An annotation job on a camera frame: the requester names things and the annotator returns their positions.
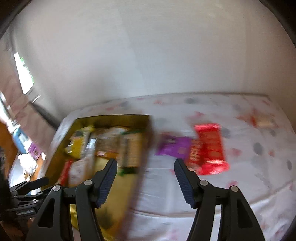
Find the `beige cake packet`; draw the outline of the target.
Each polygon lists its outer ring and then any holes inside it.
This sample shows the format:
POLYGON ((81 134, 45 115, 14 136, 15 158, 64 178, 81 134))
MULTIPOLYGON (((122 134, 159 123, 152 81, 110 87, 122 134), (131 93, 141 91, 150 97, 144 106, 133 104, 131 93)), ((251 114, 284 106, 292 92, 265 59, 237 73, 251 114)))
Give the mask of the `beige cake packet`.
POLYGON ((93 176, 94 158, 91 156, 84 157, 75 161, 69 170, 68 186, 75 187, 93 176))

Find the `large red snack bag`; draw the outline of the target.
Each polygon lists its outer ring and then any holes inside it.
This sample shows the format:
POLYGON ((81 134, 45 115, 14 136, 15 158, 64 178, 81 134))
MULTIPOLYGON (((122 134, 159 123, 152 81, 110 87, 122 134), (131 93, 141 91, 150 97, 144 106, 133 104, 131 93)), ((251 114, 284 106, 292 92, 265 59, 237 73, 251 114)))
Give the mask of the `large red snack bag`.
POLYGON ((230 165, 225 159, 221 126, 217 123, 194 125, 198 138, 203 142, 202 164, 199 175, 216 175, 229 170, 230 165))

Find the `yellow green snack packet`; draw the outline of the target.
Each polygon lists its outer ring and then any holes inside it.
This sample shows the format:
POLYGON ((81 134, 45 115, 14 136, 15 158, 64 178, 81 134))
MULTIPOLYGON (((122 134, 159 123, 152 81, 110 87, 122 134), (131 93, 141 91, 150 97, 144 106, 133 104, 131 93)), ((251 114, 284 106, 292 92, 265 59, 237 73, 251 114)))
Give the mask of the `yellow green snack packet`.
POLYGON ((65 153, 75 159, 83 158, 90 134, 94 130, 94 125, 76 130, 70 138, 70 144, 65 148, 65 153))

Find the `red brown snack bar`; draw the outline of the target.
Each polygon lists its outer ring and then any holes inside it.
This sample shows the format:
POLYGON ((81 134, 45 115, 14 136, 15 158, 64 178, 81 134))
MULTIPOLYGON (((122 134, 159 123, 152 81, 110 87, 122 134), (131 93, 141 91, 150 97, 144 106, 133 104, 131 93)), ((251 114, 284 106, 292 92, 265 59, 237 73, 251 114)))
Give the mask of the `red brown snack bar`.
POLYGON ((203 142, 200 140, 191 140, 188 156, 185 160, 187 168, 191 171, 197 171, 202 164, 203 142))

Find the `purple snack packet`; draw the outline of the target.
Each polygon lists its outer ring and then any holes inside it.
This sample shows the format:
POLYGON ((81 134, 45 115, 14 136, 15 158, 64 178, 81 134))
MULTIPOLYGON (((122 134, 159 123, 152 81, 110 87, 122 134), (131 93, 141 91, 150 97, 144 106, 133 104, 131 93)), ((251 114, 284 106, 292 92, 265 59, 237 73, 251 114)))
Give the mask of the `purple snack packet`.
POLYGON ((190 137, 162 135, 155 155, 171 156, 184 160, 188 157, 191 142, 190 137))

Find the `long cracker sleeve red ends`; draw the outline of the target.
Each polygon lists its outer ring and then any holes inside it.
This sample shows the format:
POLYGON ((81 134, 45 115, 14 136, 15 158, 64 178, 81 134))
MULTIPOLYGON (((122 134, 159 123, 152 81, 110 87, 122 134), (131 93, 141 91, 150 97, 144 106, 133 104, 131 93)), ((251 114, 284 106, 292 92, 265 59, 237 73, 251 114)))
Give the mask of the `long cracker sleeve red ends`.
POLYGON ((277 124, 272 116, 253 115, 251 122, 255 128, 277 128, 277 124))

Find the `green cracker pack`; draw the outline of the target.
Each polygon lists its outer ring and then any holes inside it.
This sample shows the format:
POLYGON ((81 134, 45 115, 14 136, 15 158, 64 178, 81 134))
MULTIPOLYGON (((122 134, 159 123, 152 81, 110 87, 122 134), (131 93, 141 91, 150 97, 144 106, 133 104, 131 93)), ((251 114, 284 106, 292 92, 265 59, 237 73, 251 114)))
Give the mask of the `green cracker pack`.
POLYGON ((116 157, 119 175, 137 174, 142 163, 142 131, 131 130, 120 136, 116 157))

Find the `red white wafer packet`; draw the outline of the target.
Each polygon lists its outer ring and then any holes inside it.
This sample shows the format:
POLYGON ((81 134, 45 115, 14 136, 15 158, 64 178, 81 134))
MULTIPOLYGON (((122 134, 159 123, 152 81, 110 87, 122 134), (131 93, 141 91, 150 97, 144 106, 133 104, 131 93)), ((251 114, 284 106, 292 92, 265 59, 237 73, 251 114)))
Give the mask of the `red white wafer packet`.
POLYGON ((66 187, 68 185, 69 171, 72 163, 73 163, 73 160, 71 159, 65 162, 62 172, 60 174, 60 177, 57 181, 57 184, 60 184, 63 187, 66 187))

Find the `white barcode snack pack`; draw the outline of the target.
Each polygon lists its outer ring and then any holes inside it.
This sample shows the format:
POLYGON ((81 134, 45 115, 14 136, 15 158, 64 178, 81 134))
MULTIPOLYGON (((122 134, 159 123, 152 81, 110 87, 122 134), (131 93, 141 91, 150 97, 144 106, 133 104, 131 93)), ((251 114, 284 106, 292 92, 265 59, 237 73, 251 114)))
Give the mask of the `white barcode snack pack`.
POLYGON ((90 138, 89 142, 86 145, 84 153, 82 155, 83 158, 87 158, 90 163, 93 163, 95 160, 95 153, 96 153, 96 142, 97 138, 90 138))

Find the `orange clear cookie bag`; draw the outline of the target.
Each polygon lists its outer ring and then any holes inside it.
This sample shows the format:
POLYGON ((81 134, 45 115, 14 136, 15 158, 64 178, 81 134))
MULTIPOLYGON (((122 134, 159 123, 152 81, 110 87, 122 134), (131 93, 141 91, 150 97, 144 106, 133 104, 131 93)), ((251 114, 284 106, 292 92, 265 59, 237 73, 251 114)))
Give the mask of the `orange clear cookie bag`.
POLYGON ((129 128, 123 126, 114 126, 112 128, 99 128, 96 130, 96 148, 95 154, 102 158, 113 158, 119 151, 121 136, 126 133, 129 128))

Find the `white patterned tablecloth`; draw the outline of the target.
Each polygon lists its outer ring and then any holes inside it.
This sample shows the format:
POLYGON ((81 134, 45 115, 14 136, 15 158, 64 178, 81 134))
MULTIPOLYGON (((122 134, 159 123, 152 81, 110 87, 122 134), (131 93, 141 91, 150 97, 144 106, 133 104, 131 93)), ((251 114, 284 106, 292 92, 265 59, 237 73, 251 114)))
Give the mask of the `white patterned tablecloth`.
POLYGON ((48 152, 45 174, 59 179, 73 160, 75 183, 86 162, 68 155, 74 132, 90 128, 90 174, 109 157, 117 175, 96 210, 105 240, 186 240, 196 211, 175 176, 183 158, 198 186, 219 187, 249 203, 266 240, 283 240, 295 217, 295 132, 268 97, 165 94, 114 100, 79 109, 63 119, 48 152))

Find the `gold metal tin tray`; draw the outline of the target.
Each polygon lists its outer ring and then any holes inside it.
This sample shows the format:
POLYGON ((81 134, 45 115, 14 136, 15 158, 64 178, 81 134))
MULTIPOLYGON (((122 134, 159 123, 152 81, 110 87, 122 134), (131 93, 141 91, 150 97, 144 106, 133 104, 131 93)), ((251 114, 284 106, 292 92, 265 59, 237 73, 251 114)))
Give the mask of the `gold metal tin tray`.
POLYGON ((52 143, 52 187, 38 227, 49 240, 124 240, 151 140, 151 117, 77 118, 52 143))

